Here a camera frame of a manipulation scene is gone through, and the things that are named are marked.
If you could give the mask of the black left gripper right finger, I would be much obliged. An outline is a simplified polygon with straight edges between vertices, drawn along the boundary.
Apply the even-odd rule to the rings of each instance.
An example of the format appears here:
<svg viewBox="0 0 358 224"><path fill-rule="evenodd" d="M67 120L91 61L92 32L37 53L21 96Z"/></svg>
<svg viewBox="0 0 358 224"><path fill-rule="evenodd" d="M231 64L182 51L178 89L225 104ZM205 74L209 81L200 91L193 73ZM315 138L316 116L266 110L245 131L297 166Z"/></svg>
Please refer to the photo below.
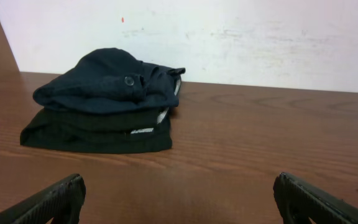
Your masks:
<svg viewBox="0 0 358 224"><path fill-rule="evenodd" d="M284 224L358 224L358 208L287 172L276 177L273 196Z"/></svg>

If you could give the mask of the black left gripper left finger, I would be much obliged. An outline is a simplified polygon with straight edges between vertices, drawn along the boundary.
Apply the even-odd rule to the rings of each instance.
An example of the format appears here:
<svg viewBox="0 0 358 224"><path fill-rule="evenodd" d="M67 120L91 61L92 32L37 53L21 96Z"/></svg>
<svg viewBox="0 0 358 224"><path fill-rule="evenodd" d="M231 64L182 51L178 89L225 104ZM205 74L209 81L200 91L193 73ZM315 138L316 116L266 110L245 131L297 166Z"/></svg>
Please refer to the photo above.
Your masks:
<svg viewBox="0 0 358 224"><path fill-rule="evenodd" d="M72 174L0 212L0 224L78 224L86 187Z"/></svg>

